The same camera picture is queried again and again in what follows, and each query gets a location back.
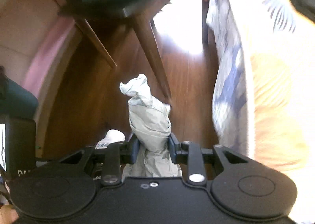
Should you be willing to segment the grey paper trash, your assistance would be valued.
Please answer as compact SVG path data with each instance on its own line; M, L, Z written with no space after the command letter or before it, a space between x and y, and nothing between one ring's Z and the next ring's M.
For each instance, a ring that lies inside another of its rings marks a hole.
M125 165L123 178L181 177L181 167L172 163L167 146L172 128L169 119L170 105L151 95L144 74L126 84L121 83L120 90L130 97L129 124L140 141L136 163Z

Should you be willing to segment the blue white bed sheet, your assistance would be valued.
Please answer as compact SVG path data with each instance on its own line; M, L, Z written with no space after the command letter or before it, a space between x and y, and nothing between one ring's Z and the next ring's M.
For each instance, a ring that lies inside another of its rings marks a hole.
M282 172L314 170L314 22L290 0L210 0L219 143Z

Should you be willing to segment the brown wooden chair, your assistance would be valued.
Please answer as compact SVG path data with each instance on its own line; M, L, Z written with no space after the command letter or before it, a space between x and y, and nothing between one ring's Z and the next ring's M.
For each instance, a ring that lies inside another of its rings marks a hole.
M65 0L60 14L74 18L79 29L90 39L95 48L103 54L111 67L116 63L93 31L88 21L106 20L115 24L126 24L134 29L145 56L167 100L171 99L166 72L153 32L153 18L170 0Z

